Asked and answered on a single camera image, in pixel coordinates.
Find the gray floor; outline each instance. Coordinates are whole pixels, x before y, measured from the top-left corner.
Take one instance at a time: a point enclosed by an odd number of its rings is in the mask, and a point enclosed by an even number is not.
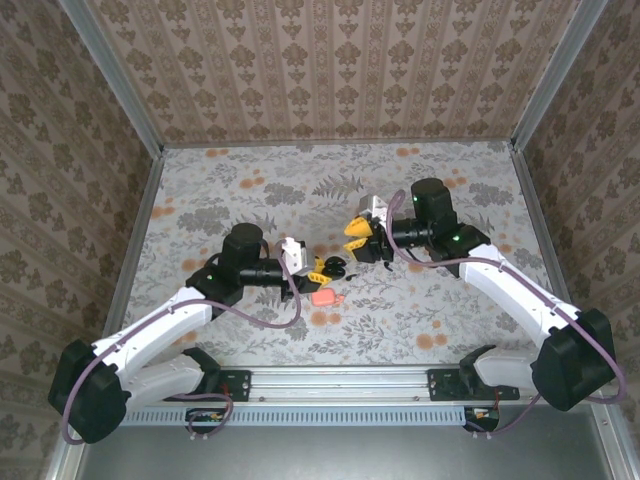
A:
[[[190,441],[178,428],[123,428],[87,449],[78,478],[612,478],[590,409],[574,410],[537,407],[515,430],[488,441],[460,427],[236,427],[207,441]]]

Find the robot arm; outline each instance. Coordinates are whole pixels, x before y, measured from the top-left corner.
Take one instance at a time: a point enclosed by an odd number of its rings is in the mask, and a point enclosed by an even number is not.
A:
[[[211,300],[231,307],[242,299],[245,286],[280,287],[282,299],[293,295],[278,259],[260,258],[262,230],[252,224],[232,228],[222,251],[196,271],[171,298],[133,325],[97,340],[92,345],[77,340],[63,351],[49,392],[49,403],[61,414],[71,389],[84,369],[99,355],[117,345],[82,384],[71,408],[70,424],[87,443],[94,443],[120,424],[126,413],[180,393],[211,393],[218,386],[220,366],[199,348],[185,350],[168,362],[144,367],[157,354],[186,333],[204,326],[223,313],[205,304],[172,305],[189,300]],[[304,242],[286,238],[282,260],[300,293],[310,293],[329,283]],[[161,312],[126,343],[120,339]]]
[[[611,326],[604,314],[595,309],[581,312],[556,298],[505,259],[486,235],[458,222],[449,190],[440,180],[420,180],[412,185],[411,193],[416,218],[394,220],[391,227],[398,248],[424,247],[436,262],[467,257],[498,262],[500,268],[480,262],[446,268],[490,296],[525,329],[537,348],[527,352],[494,346],[478,349],[465,359],[465,363],[469,358],[473,361],[477,379],[488,386],[537,389],[550,405],[566,411],[614,378],[602,356],[555,311],[560,309],[576,320],[615,359]],[[360,205],[360,215],[345,229],[345,235],[359,238],[345,249],[357,261],[392,261],[394,250],[386,232],[387,204],[370,195]],[[518,274],[530,288],[503,268]],[[554,307],[549,309],[531,288]]]

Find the pink object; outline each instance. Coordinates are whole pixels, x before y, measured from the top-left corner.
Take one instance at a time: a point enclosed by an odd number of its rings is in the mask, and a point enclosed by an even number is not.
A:
[[[311,294],[311,303],[314,307],[331,307],[340,305],[344,301],[344,295],[336,295],[333,288],[323,288]]]

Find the floral tablecloth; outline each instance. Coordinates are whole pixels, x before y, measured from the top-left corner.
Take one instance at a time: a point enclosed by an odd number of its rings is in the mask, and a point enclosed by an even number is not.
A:
[[[389,200],[425,177],[441,178],[459,218],[548,288],[506,142],[179,149],[164,158],[126,323],[182,286],[238,222],[259,225],[272,245],[288,235],[317,255],[347,259],[343,229],[359,199]],[[409,203],[404,209],[412,215]],[[357,276],[330,285],[346,295],[339,307],[316,308],[305,298],[303,318],[284,331],[225,314],[162,358],[195,344],[223,365],[416,364],[457,362],[487,343],[527,346],[507,314],[447,270],[401,261],[391,269],[350,262],[347,273]],[[293,315],[293,302],[281,303],[275,288],[246,288],[237,306],[273,322]]]

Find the patterned wall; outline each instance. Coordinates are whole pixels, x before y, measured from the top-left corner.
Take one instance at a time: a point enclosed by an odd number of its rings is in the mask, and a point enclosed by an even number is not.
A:
[[[89,0],[165,142],[508,137],[579,0]]]
[[[0,478],[46,467],[60,351],[101,332],[149,166],[57,2],[0,1]]]
[[[573,300],[613,319],[640,438],[640,2],[609,2],[525,155]]]

